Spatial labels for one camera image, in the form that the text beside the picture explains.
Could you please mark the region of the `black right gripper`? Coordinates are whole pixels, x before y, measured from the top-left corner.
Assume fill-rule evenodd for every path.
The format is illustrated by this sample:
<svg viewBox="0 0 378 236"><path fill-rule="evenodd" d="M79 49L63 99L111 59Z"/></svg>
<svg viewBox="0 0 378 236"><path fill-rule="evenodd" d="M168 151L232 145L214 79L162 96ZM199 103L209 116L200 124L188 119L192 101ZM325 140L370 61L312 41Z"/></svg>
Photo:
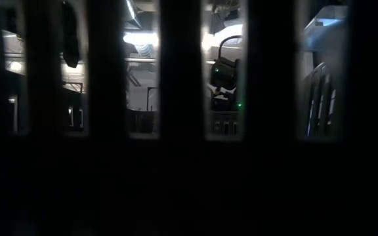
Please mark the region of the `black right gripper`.
<svg viewBox="0 0 378 236"><path fill-rule="evenodd" d="M238 70L240 59L231 61L218 57L211 68L211 109L213 111L238 111L241 108L238 99Z"/></svg>

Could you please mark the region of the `black slotted plastic basket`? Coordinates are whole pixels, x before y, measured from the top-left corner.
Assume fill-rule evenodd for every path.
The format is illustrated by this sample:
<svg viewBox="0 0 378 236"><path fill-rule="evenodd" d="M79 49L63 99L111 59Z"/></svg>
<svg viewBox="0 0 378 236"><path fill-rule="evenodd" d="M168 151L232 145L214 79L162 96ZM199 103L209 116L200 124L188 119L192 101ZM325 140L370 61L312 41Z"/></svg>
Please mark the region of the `black slotted plastic basket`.
<svg viewBox="0 0 378 236"><path fill-rule="evenodd" d="M159 136L126 127L120 0L86 0L86 136L64 132L60 3L20 0L29 132L9 132L0 236L378 236L378 0L350 0L329 82L297 75L295 0L247 0L237 140L207 137L200 0L159 0Z"/></svg>

